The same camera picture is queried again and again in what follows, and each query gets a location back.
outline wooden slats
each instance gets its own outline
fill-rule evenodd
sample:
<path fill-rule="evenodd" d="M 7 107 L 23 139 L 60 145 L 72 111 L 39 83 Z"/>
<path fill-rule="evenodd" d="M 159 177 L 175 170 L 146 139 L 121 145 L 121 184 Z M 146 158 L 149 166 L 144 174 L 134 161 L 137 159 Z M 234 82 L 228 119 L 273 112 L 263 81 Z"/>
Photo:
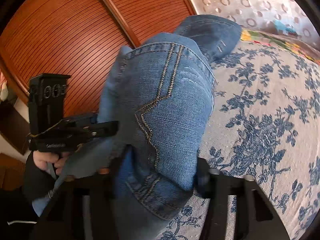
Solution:
<path fill-rule="evenodd" d="M 41 73 L 72 76 L 65 115 L 98 109 L 110 66 L 129 44 L 100 0 L 26 0 L 1 39 L 25 84 Z"/>
<path fill-rule="evenodd" d="M 184 0 L 112 0 L 140 42 L 171 32 L 190 15 Z"/>
<path fill-rule="evenodd" d="M 65 115 L 96 111 L 119 49 L 171 32 L 194 14 L 188 0 L 26 0 L 0 37 L 0 67 L 27 101 L 28 81 L 69 74 Z"/>

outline black sleeve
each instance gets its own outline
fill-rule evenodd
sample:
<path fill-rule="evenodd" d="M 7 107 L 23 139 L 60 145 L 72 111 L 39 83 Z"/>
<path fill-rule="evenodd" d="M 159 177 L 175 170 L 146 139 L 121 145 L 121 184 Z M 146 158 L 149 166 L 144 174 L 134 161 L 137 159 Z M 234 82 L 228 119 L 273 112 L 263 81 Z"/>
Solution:
<path fill-rule="evenodd" d="M 21 188 L 12 191 L 0 189 L 0 228 L 1 239 L 27 240 L 34 226 L 30 223 L 13 223 L 14 220 L 37 221 L 38 216 L 27 202 Z"/>
<path fill-rule="evenodd" d="M 55 180 L 39 169 L 33 161 L 33 151 L 28 156 L 24 172 L 22 191 L 29 202 L 44 197 L 54 187 Z"/>

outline black clamp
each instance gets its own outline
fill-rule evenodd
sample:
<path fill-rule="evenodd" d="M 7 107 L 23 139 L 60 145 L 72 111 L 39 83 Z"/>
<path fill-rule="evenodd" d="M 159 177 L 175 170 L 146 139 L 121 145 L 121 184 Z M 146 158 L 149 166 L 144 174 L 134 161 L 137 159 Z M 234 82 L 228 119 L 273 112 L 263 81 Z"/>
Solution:
<path fill-rule="evenodd" d="M 89 113 L 61 119 L 52 128 L 29 135 L 29 149 L 40 152 L 74 152 L 82 143 L 94 138 L 113 136 L 118 121 L 97 123 L 97 114 Z"/>
<path fill-rule="evenodd" d="M 198 158 L 196 189 L 210 198 L 199 240 L 224 240 L 227 227 L 228 195 L 236 195 L 234 240 L 289 240 L 288 233 L 272 204 L 251 175 L 229 177 L 210 169 Z"/>

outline denim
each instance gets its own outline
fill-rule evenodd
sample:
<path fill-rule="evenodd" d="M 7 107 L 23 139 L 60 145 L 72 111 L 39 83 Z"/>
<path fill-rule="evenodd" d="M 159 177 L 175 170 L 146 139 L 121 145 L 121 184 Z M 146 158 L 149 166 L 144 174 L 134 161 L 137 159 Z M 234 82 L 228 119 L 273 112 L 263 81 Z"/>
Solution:
<path fill-rule="evenodd" d="M 119 120 L 119 131 L 70 156 L 55 189 L 66 175 L 90 176 L 124 154 L 112 200 L 120 239 L 154 238 L 193 194 L 197 150 L 214 105 L 210 64 L 233 49 L 240 33 L 229 20 L 192 16 L 173 34 L 121 48 L 98 115 L 98 122 Z"/>
<path fill-rule="evenodd" d="M 32 207 L 33 210 L 35 211 L 35 213 L 37 214 L 38 217 L 41 216 L 42 211 L 44 210 L 44 208 L 47 206 L 47 204 L 50 201 L 50 197 L 47 194 L 46 196 L 42 197 L 42 198 L 38 198 L 36 200 L 34 200 L 32 202 Z"/>

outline contrast stitching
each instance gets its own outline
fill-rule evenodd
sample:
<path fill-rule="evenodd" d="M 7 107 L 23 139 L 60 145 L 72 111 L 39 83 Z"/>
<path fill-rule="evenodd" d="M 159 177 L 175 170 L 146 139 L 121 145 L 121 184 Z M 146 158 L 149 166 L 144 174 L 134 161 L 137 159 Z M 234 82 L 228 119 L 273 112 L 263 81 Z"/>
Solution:
<path fill-rule="evenodd" d="M 154 167 L 155 169 L 157 168 L 157 165 L 158 165 L 158 162 L 159 162 L 159 150 L 158 148 L 151 142 L 151 137 L 153 135 L 153 131 L 152 129 L 150 128 L 150 126 L 147 124 L 146 120 L 144 119 L 144 114 L 146 114 L 147 112 L 149 112 L 151 109 L 153 109 L 158 101 L 161 101 L 163 99 L 166 99 L 166 98 L 169 98 L 172 94 L 172 89 L 173 89 L 173 84 L 174 84 L 174 81 L 175 81 L 175 76 L 176 76 L 176 73 L 177 73 L 177 68 L 178 68 L 178 65 L 179 65 L 179 62 L 180 62 L 180 59 L 181 59 L 181 54 L 182 54 L 182 50 L 183 50 L 183 47 L 180 46 L 179 48 L 179 52 L 178 52 L 178 56 L 177 56 L 177 60 L 176 60 L 176 63 L 174 65 L 174 69 L 173 69 L 173 72 L 172 72 L 172 76 L 171 76 L 171 80 L 170 80 L 170 85 L 169 85 L 169 89 L 168 89 L 168 93 L 166 96 L 160 96 L 161 94 L 161 89 L 162 89 L 162 86 L 163 86 L 163 82 L 164 82 L 164 78 L 165 78 L 165 75 L 166 75 L 166 72 L 167 72 L 167 68 L 168 68 L 168 65 L 169 65 L 169 62 L 170 62 L 170 59 L 171 59 L 171 56 L 172 56 L 172 52 L 173 52 L 173 49 L 174 49 L 174 45 L 172 45 L 170 51 L 169 51 L 169 54 L 168 54 L 168 57 L 167 57 L 167 60 L 166 60 L 166 63 L 164 65 L 164 69 L 163 69 L 163 72 L 162 72 L 162 76 L 161 76 L 161 79 L 160 79 L 160 83 L 159 83 L 159 87 L 158 87 L 158 91 L 157 91 L 157 95 L 156 95 L 156 98 L 153 99 L 152 101 L 144 104 L 143 106 L 141 106 L 136 112 L 135 112 L 135 117 L 136 117 L 136 120 L 138 122 L 138 125 L 139 127 L 141 128 L 141 130 L 145 133 L 146 135 L 146 138 L 148 140 L 148 143 L 155 149 L 156 151 L 156 159 L 155 159 L 155 164 L 154 164 Z M 139 122 L 139 119 L 138 119 L 138 116 L 137 116 L 137 112 L 141 112 L 140 114 L 140 117 L 141 117 L 141 121 L 143 123 L 143 125 L 147 128 L 148 131 L 146 131 L 146 129 L 141 125 L 141 123 Z M 149 156 L 148 156 L 148 160 L 150 161 L 150 157 L 151 157 L 151 152 L 149 153 Z"/>
<path fill-rule="evenodd" d="M 204 22 L 219 22 L 220 24 L 229 25 L 229 26 L 231 26 L 231 27 L 233 27 L 233 28 L 236 29 L 236 27 L 233 26 L 233 25 L 230 24 L 230 23 L 222 22 L 222 21 L 219 21 L 219 20 L 209 20 L 209 19 L 207 19 L 207 20 L 199 20 L 199 21 L 192 22 L 192 23 L 189 24 L 182 32 L 180 32 L 179 35 L 182 36 L 182 34 L 185 33 L 185 32 L 187 31 L 187 29 L 188 29 L 192 24 L 197 23 L 197 22 L 203 22 L 203 23 L 204 23 Z"/>
<path fill-rule="evenodd" d="M 129 189 L 134 192 L 134 190 L 132 189 L 130 183 L 128 183 L 127 181 L 125 182 L 126 185 L 129 187 Z M 139 197 L 137 196 L 137 194 L 133 194 L 135 196 L 135 198 L 139 201 Z M 171 220 L 173 217 L 169 217 L 169 216 L 164 216 L 164 215 L 161 215 L 159 214 L 159 212 L 156 211 L 156 209 L 154 208 L 151 208 L 148 204 L 145 204 L 143 202 L 140 202 L 141 205 L 143 205 L 146 209 L 148 209 L 150 212 L 153 212 L 155 215 L 157 215 L 158 217 L 160 217 L 161 219 L 168 219 L 168 220 Z"/>
<path fill-rule="evenodd" d="M 146 137 L 147 137 L 148 143 L 156 150 L 156 155 L 158 154 L 158 148 L 151 142 L 152 130 L 150 129 L 150 127 L 148 126 L 148 124 L 147 124 L 146 121 L 144 120 L 143 114 L 149 112 L 149 111 L 150 111 L 153 107 L 155 107 L 156 104 L 157 104 L 157 101 L 158 101 L 158 99 L 159 99 L 159 97 L 160 97 L 161 88 L 162 88 L 162 85 L 163 85 L 163 79 L 164 79 L 164 77 L 165 77 L 165 74 L 166 74 L 166 71 L 167 71 L 167 68 L 168 68 L 168 65 L 169 65 L 169 61 L 170 61 L 171 56 L 172 56 L 173 49 L 174 49 L 174 45 L 172 44 L 172 45 L 171 45 L 171 48 L 170 48 L 170 51 L 169 51 L 169 53 L 168 53 L 168 56 L 167 56 L 165 65 L 164 65 L 164 69 L 163 69 L 163 71 L 162 71 L 162 76 L 161 76 L 160 83 L 159 83 L 159 86 L 158 86 L 156 98 L 155 98 L 154 100 L 152 100 L 151 102 L 148 102 L 148 103 L 144 104 L 143 106 L 141 106 L 141 107 L 134 113 L 134 116 L 136 117 L 136 120 L 137 120 L 137 122 L 138 122 L 138 125 L 140 126 L 141 130 L 145 133 L 145 135 L 146 135 Z M 143 124 L 145 125 L 145 127 L 147 127 L 148 132 L 143 128 L 143 126 L 142 126 L 141 123 L 139 122 L 139 119 L 138 119 L 138 116 L 137 116 L 137 112 L 139 112 L 139 111 L 142 111 L 140 117 L 141 117 L 141 120 L 142 120 Z"/>
<path fill-rule="evenodd" d="M 194 54 L 194 52 L 193 52 L 191 49 L 189 49 L 189 48 L 187 48 L 187 47 L 184 47 L 184 48 Z M 141 54 L 152 53 L 152 52 L 159 52 L 159 51 L 160 51 L 160 52 L 168 52 L 167 50 L 153 50 L 153 51 L 142 52 Z M 197 55 L 195 55 L 195 56 L 197 57 L 197 59 L 199 59 L 199 60 L 206 66 L 206 68 L 207 68 L 207 70 L 208 70 L 208 73 L 209 73 L 210 76 L 211 76 L 212 78 L 214 78 L 214 80 L 215 80 L 214 75 L 212 74 L 211 70 L 209 70 L 209 68 L 207 67 L 207 65 L 203 62 L 203 60 L 200 59 L 200 58 L 198 58 Z M 181 57 L 185 57 L 185 58 L 191 60 L 193 63 L 195 63 L 195 64 L 197 65 L 197 67 L 199 67 L 199 69 L 200 69 L 205 75 L 208 74 L 208 73 L 204 72 L 204 70 L 202 70 L 202 67 L 200 67 L 200 65 L 199 65 L 193 58 L 188 57 L 188 56 L 186 56 L 186 55 L 181 55 Z"/>
<path fill-rule="evenodd" d="M 149 176 L 147 176 L 147 177 L 144 179 L 143 185 L 141 186 L 141 188 L 140 188 L 138 191 L 136 191 L 137 194 L 138 194 L 138 193 L 141 193 L 141 192 L 146 188 L 147 182 L 148 182 L 148 180 L 149 180 L 151 177 L 152 177 L 152 174 L 149 175 Z"/>
<path fill-rule="evenodd" d="M 154 197 L 156 200 L 158 200 L 159 202 L 161 202 L 161 203 L 163 203 L 163 204 L 165 204 L 165 205 L 167 205 L 167 206 L 169 206 L 169 207 L 172 207 L 172 208 L 174 208 L 174 209 L 180 209 L 181 207 L 177 207 L 176 205 L 174 205 L 174 204 L 170 204 L 170 203 L 168 203 L 168 201 L 164 198 L 164 197 L 161 197 L 161 196 L 159 196 L 158 194 L 156 194 L 156 193 L 153 193 L 152 194 L 152 197 Z"/>
<path fill-rule="evenodd" d="M 148 190 L 148 192 L 146 193 L 146 195 L 143 197 L 142 202 L 144 202 L 146 200 L 146 198 L 151 194 L 153 188 L 155 187 L 155 185 L 157 184 L 157 182 L 160 180 L 161 178 L 157 178 L 151 185 L 150 189 Z"/>
<path fill-rule="evenodd" d="M 151 46 L 151 45 L 155 45 L 155 44 L 174 44 L 174 45 L 178 45 L 178 46 L 182 46 L 183 48 L 187 49 L 189 52 L 191 52 L 198 60 L 200 60 L 207 68 L 208 70 L 210 69 L 206 63 L 204 63 L 204 61 L 191 49 L 189 49 L 188 47 L 184 46 L 184 45 L 181 45 L 181 44 L 178 44 L 178 43 L 175 43 L 175 42 L 154 42 L 154 43 L 149 43 L 149 44 L 146 44 L 146 45 L 143 45 L 141 46 L 140 48 L 143 48 L 143 47 L 147 47 L 147 46 Z M 134 58 L 135 56 L 138 56 L 138 55 L 142 55 L 142 54 L 145 54 L 145 53 L 150 53 L 150 52 L 167 52 L 168 50 L 151 50 L 151 51 L 146 51 L 146 52 L 139 52 L 137 54 L 135 54 L 135 50 L 134 52 L 129 52 L 129 54 L 133 54 L 133 56 L 131 58 L 129 58 L 128 60 Z"/>

